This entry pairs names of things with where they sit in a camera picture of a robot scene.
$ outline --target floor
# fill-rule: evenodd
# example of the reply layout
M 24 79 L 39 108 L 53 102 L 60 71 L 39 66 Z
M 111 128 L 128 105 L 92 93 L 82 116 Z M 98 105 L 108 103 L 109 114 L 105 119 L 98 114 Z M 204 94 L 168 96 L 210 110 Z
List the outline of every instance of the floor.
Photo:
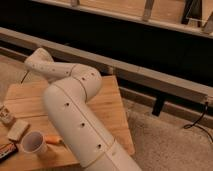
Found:
M 0 55 L 0 101 L 7 88 L 21 82 L 26 73 L 23 63 Z M 25 82 L 43 78 L 30 73 Z M 188 121 L 168 113 L 160 117 L 151 115 L 151 108 L 123 98 L 128 122 L 135 145 L 134 160 L 143 171 L 211 171 L 213 168 L 213 145 L 205 134 L 192 128 L 181 127 Z M 80 166 L 42 169 L 43 171 L 81 171 Z

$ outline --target metal rail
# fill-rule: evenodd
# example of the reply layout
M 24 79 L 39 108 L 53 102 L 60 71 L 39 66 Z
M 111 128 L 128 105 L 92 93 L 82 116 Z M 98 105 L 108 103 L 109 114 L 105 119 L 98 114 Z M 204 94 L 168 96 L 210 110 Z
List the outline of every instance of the metal rail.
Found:
M 2 27 L 0 27 L 0 40 L 30 50 L 43 47 L 56 58 L 91 65 L 101 72 L 115 74 L 122 79 L 197 103 L 204 104 L 206 100 L 209 100 L 210 106 L 213 106 L 213 87 Z

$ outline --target black wall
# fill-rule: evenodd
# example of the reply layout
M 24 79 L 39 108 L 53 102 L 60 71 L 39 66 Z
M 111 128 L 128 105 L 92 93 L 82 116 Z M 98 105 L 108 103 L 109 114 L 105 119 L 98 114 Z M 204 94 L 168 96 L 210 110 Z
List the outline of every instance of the black wall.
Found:
M 0 2 L 0 26 L 213 86 L 213 40 L 27 0 Z

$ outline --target food item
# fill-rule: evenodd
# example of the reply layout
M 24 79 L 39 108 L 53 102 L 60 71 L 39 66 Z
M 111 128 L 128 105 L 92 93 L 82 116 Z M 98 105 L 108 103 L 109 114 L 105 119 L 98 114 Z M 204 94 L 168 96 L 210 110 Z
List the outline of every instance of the food item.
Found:
M 20 119 L 17 120 L 7 134 L 8 139 L 13 141 L 19 141 L 28 127 L 29 127 L 28 122 Z
M 18 152 L 18 148 L 12 142 L 1 146 L 0 147 L 0 163 L 17 152 Z
M 60 144 L 62 142 L 61 137 L 58 135 L 45 135 L 44 139 L 47 144 Z
M 10 111 L 0 102 L 0 120 L 5 125 L 12 125 L 15 118 L 12 116 Z

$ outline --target robot arm segment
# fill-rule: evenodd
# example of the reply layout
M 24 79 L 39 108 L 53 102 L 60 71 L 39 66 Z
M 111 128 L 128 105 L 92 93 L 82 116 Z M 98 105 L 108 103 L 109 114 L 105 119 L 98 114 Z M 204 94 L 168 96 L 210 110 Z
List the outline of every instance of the robot arm segment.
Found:
M 54 63 L 41 48 L 25 64 L 60 79 L 45 90 L 44 106 L 50 121 L 86 171 L 141 171 L 85 103 L 101 88 L 101 75 L 96 69 Z

